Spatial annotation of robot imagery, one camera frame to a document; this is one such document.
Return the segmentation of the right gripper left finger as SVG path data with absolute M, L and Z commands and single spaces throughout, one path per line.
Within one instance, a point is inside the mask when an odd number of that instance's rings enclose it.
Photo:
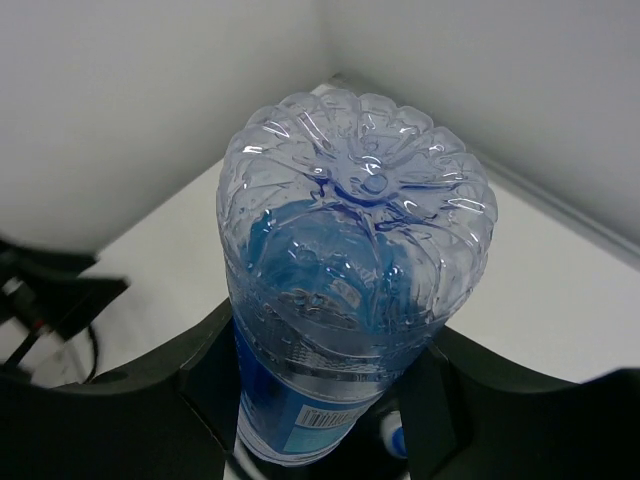
M 91 384 L 1 377 L 4 479 L 220 479 L 233 451 L 239 374 L 232 312 Z

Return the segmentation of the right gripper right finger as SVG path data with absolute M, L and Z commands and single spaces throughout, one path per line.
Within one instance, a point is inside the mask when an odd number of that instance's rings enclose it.
M 444 328 L 396 385 L 414 479 L 636 479 L 639 372 L 572 383 Z

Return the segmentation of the blue label bottle blue cap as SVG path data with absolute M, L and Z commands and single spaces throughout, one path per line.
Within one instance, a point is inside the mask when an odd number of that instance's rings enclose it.
M 216 207 L 238 434 L 285 467 L 334 450 L 461 308 L 498 220 L 455 134 L 342 89 L 256 111 L 226 150 Z

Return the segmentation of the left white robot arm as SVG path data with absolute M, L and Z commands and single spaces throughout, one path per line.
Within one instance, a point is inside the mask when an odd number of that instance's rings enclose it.
M 100 364 L 100 343 L 93 321 L 129 282 L 123 277 L 84 277 L 97 263 L 92 253 L 42 250 L 1 240 L 1 322 L 17 320 L 25 329 L 21 344 L 1 362 L 1 373 L 29 381 L 33 374 L 21 366 L 36 342 L 55 334 L 68 342 L 88 335 L 91 370 L 84 381 L 92 382 Z

